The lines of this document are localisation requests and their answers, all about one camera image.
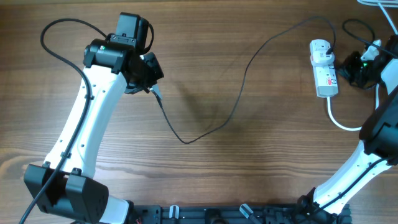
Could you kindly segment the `light blue smartphone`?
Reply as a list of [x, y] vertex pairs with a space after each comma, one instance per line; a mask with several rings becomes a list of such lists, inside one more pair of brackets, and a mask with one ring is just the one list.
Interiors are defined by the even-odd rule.
[[150, 91], [155, 95], [155, 97], [158, 100], [160, 100], [160, 101], [162, 100], [162, 95], [161, 95], [160, 88], [159, 88], [158, 84], [152, 85], [150, 87]]

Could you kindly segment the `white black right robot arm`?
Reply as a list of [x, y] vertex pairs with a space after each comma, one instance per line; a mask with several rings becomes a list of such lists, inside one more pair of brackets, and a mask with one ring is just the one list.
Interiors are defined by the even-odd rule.
[[388, 97], [364, 122], [350, 158], [326, 182], [298, 201], [294, 223], [335, 223], [343, 208], [375, 176], [397, 165], [397, 36], [373, 59], [372, 73]]

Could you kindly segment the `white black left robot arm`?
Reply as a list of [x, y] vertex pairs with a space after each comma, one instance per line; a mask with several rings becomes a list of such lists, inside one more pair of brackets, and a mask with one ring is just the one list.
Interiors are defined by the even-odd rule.
[[133, 45], [95, 39], [85, 49], [80, 90], [64, 129], [41, 166], [28, 165], [24, 182], [33, 207], [81, 223], [127, 223], [128, 200], [113, 197], [94, 180], [99, 147], [123, 94], [159, 94], [164, 74], [155, 54]]

